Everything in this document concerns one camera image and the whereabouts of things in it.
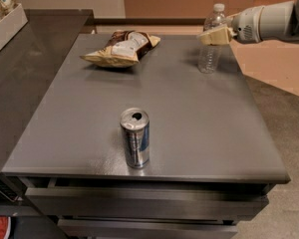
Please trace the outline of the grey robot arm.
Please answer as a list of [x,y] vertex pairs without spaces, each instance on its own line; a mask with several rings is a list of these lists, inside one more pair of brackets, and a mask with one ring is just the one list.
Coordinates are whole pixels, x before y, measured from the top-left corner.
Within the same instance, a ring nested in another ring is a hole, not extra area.
[[299,0],[251,7],[229,16],[227,23],[197,36],[203,45],[227,45],[231,40],[254,44],[268,40],[299,43]]

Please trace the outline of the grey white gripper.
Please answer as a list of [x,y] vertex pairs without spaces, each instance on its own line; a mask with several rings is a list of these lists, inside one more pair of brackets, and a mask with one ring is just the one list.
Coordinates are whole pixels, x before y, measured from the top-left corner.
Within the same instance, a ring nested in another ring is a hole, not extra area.
[[241,44],[259,43],[260,18],[263,6],[247,8],[237,14],[227,17],[227,24],[203,31],[197,40],[206,46],[227,45],[234,38]]

